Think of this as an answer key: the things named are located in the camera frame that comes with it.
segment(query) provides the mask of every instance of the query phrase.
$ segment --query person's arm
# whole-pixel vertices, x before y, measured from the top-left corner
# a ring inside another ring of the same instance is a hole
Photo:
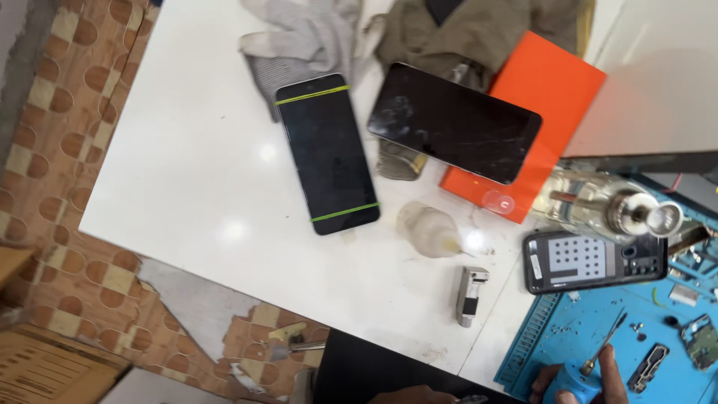
[[[459,399],[429,386],[414,386],[395,392],[382,392],[368,404],[455,404]]]
[[[591,404],[628,404],[628,396],[623,386],[621,375],[618,372],[618,364],[616,364],[615,351],[610,344],[598,355],[598,363],[601,365],[601,379],[603,380],[603,389],[593,399]],[[553,364],[544,367],[538,374],[536,381],[531,385],[533,393],[528,401],[531,404],[541,404],[544,399],[544,392],[561,369],[560,364]],[[556,392],[557,404],[577,404],[573,394],[566,390]]]

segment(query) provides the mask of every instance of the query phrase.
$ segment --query black smartphone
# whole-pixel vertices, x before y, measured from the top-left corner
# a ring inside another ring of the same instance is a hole
[[[532,295],[660,280],[668,275],[668,239],[644,234],[618,245],[568,231],[535,233],[523,241],[523,266]]]
[[[501,184],[521,170],[541,116],[403,63],[394,63],[369,131]]]
[[[282,87],[275,99],[317,234],[379,219],[344,78],[332,74]]]

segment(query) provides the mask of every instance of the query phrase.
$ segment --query brown patterned floor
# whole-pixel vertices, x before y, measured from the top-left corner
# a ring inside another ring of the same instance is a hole
[[[0,180],[0,239],[35,246],[36,262],[2,298],[38,326],[188,385],[233,395],[239,363],[270,396],[291,395],[322,352],[269,363],[268,333],[305,321],[305,339],[319,341],[324,326],[262,303],[233,319],[215,364],[136,279],[133,252],[78,231],[158,13],[147,0],[63,0]]]

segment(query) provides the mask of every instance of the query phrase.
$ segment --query green rubber band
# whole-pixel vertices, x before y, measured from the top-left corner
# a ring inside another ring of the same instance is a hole
[[[315,217],[310,221],[319,221],[319,220],[329,219],[329,218],[336,217],[336,216],[342,216],[345,214],[350,214],[352,212],[362,211],[363,209],[373,208],[374,206],[379,206],[379,202],[369,203],[368,205],[359,206],[358,208],[347,209],[346,211],[341,211],[341,212],[337,212],[334,214],[328,214],[328,215],[324,215],[324,216]]]
[[[292,101],[299,101],[299,100],[303,100],[306,98],[323,96],[325,94],[336,93],[337,91],[348,90],[350,88],[352,88],[352,86],[347,84],[346,86],[334,87],[334,88],[330,88],[329,90],[318,91],[316,93],[304,94],[303,96],[287,98],[286,100],[281,100],[281,101],[275,102],[274,105],[282,105],[282,104],[286,104],[286,103],[292,102]]]

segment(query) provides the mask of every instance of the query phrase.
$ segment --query white table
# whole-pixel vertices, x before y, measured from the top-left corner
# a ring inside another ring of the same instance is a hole
[[[363,21],[390,5],[365,1]],[[236,0],[165,1],[80,230],[451,373],[469,357],[461,375],[489,384],[530,305],[515,283],[536,221],[442,190],[446,166],[429,161],[414,182],[373,176],[378,222],[317,236],[283,129],[236,51],[265,28]],[[375,64],[351,93],[372,168],[365,123],[382,78]],[[433,260],[400,239],[396,214],[413,200],[451,214],[476,258]],[[469,329],[454,319],[460,265],[490,272]],[[480,335],[499,311],[518,325]]]

